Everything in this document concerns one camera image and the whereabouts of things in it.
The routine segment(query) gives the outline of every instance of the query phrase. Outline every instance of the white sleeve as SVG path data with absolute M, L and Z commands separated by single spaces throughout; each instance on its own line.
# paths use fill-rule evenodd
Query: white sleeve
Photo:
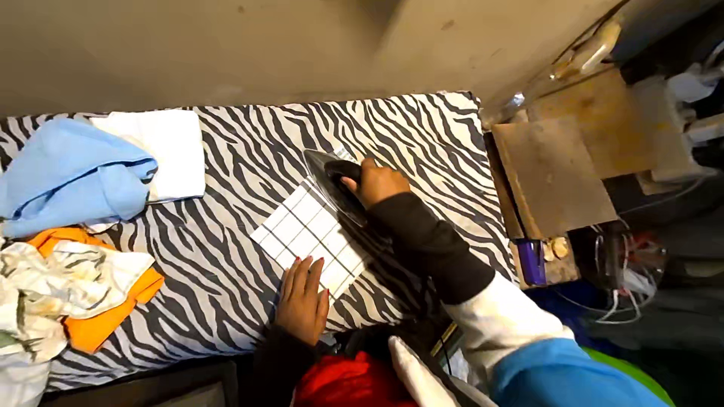
M 491 378 L 500 359 L 525 345 L 555 337 L 573 339 L 570 328 L 497 272 L 473 298 L 444 307 L 463 330 L 463 354 L 482 378 Z

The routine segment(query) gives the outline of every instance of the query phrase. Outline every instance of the iron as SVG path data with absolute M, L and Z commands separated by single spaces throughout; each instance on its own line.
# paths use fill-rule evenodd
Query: iron
M 362 167 L 322 151 L 304 150 L 302 155 L 309 175 L 321 194 L 337 212 L 344 214 L 357 226 L 365 227 L 367 217 L 364 206 L 340 180 L 342 177 L 348 177 L 360 185 Z

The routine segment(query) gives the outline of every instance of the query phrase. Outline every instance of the person's right hand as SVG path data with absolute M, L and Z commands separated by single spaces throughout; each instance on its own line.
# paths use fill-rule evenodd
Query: person's right hand
M 347 177 L 342 177 L 341 181 L 366 209 L 398 193 L 410 192 L 410 183 L 404 175 L 389 167 L 378 167 L 370 157 L 362 161 L 361 178 L 362 185 Z

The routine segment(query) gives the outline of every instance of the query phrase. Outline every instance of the beige wall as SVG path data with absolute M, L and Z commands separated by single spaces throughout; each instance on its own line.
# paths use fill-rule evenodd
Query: beige wall
M 385 1 L 5 1 L 0 116 L 457 89 L 487 101 L 618 2 Z

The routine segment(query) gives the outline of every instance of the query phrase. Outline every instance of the zebra print cover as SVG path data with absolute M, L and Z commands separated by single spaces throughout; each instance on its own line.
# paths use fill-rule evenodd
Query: zebra print cover
M 68 348 L 52 363 L 49 390 L 98 385 L 187 358 L 248 352 L 273 314 L 282 266 L 249 234 L 306 177 L 302 150 L 343 146 L 357 159 L 407 175 L 414 193 L 457 226 L 472 251 L 517 281 L 470 93 L 405 95 L 286 106 L 194 107 L 206 151 L 206 194 L 147 206 L 99 237 L 144 251 L 166 284 L 89 356 Z M 0 120 L 0 163 L 35 129 L 68 114 Z M 94 114 L 73 114 L 87 119 Z M 329 330 L 425 314 L 429 282 L 379 256 L 329 312 Z

